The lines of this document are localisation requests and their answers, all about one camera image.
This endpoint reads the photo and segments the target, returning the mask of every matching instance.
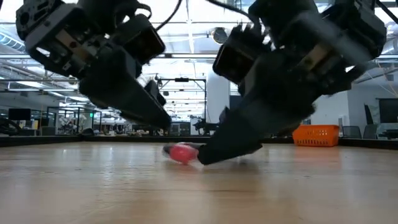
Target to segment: monitor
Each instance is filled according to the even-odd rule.
[[[398,123],[398,99],[379,99],[380,123]]]
[[[9,108],[8,119],[12,121],[28,121],[31,116],[31,109],[27,108]]]

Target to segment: orange plastic crate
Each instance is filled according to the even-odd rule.
[[[297,146],[333,147],[338,144],[339,126],[337,125],[301,125],[293,132]]]

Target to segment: cable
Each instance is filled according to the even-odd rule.
[[[395,22],[398,23],[398,18],[383,4],[380,0],[376,0],[376,4]]]
[[[369,74],[369,72],[365,72],[365,74],[367,74],[372,80],[374,80],[374,77],[371,76],[371,74]],[[377,84],[378,86],[380,86],[381,88],[383,88],[384,90],[386,90],[387,92],[391,93],[392,95],[394,95],[395,97],[398,97],[395,93],[391,92],[390,90],[388,90],[387,88],[385,88],[384,86]]]
[[[260,24],[260,20],[258,18],[254,17],[254,16],[248,14],[247,12],[245,12],[243,10],[240,10],[240,9],[234,7],[234,6],[230,6],[229,4],[225,4],[225,3],[219,2],[217,0],[206,0],[206,1],[208,1],[208,2],[210,2],[212,4],[215,4],[216,6],[223,7],[225,9],[228,9],[228,10],[231,10],[233,12],[237,12],[239,14],[242,14],[242,15],[246,16],[254,24],[254,30],[258,31],[261,34],[261,24]]]
[[[376,65],[378,65],[379,68],[383,70],[383,68],[381,67],[381,65],[380,65],[379,62],[376,62]],[[383,72],[383,75],[384,75],[384,78],[386,78],[386,80],[388,81],[387,75],[386,75],[385,72]],[[388,85],[390,86],[391,90],[394,92],[394,95],[395,95],[396,97],[398,97],[398,93],[395,91],[394,87],[392,87],[391,82],[388,82]]]
[[[163,21],[158,27],[156,27],[156,31],[159,31],[164,25],[166,25],[170,20],[172,20],[173,16],[177,13],[177,11],[180,9],[182,0],[178,0],[177,5],[174,8],[173,13],[165,20]]]

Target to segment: white pillar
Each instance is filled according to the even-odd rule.
[[[81,126],[82,130],[86,128],[92,128],[93,118],[91,117],[91,114],[92,113],[90,112],[80,113],[80,116],[83,115],[86,118],[83,125]]]
[[[225,106],[229,107],[229,81],[211,71],[207,75],[206,87],[206,122],[218,123]]]
[[[311,124],[339,125],[339,118],[342,118],[343,126],[349,126],[347,91],[336,93],[333,96],[319,97],[315,101],[315,109],[315,113],[310,117]]]

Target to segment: wooden table surface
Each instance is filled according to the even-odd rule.
[[[398,151],[265,145],[203,167],[161,148],[0,148],[0,224],[398,223]]]

